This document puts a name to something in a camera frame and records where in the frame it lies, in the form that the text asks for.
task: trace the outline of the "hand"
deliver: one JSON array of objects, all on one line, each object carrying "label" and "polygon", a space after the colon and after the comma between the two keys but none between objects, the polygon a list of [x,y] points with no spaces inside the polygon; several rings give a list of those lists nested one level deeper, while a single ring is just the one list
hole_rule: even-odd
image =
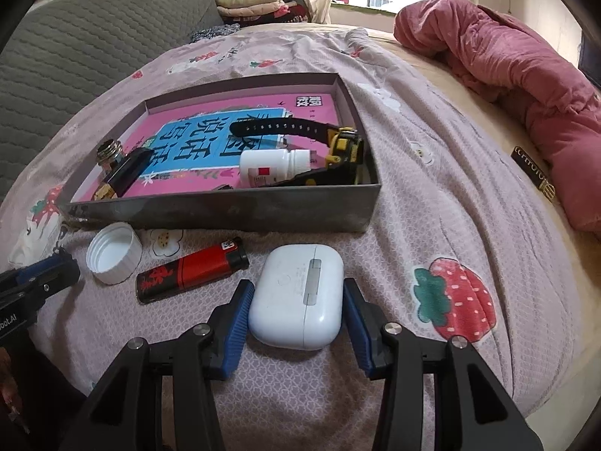
[{"label": "hand", "polygon": [[10,373],[10,356],[6,349],[0,348],[0,393],[9,410],[16,409],[18,413],[23,410],[23,403],[17,389],[17,382]]}]

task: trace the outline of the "pink comforter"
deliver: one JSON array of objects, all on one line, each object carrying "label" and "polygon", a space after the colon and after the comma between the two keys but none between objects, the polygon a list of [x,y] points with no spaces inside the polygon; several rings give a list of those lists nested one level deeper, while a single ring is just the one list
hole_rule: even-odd
[{"label": "pink comforter", "polygon": [[572,227],[601,232],[601,103],[580,71],[524,23],[469,0],[409,5],[394,36],[524,123]]}]

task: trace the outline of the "window sill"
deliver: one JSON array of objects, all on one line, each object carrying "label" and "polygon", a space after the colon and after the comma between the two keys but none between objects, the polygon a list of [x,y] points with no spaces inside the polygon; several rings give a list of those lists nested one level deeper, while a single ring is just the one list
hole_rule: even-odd
[{"label": "window sill", "polygon": [[366,15],[384,15],[385,17],[395,17],[396,14],[378,8],[369,8],[367,6],[345,5],[344,3],[332,3],[332,8],[340,8],[341,10],[351,10]]}]

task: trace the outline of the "black and yellow watch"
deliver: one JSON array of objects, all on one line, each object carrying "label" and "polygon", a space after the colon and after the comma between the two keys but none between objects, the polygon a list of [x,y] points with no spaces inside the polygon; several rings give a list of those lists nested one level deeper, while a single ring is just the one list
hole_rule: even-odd
[{"label": "black and yellow watch", "polygon": [[294,135],[327,144],[326,167],[296,175],[273,186],[356,185],[363,164],[364,141],[352,127],[337,127],[297,117],[241,120],[230,124],[236,137]]}]

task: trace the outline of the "white bottle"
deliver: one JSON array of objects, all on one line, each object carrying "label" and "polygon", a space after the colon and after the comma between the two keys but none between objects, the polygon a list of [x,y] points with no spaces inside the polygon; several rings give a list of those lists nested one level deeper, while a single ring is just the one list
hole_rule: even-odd
[{"label": "white bottle", "polygon": [[240,156],[240,183],[243,188],[291,180],[310,170],[311,151],[308,149],[242,151]]}]

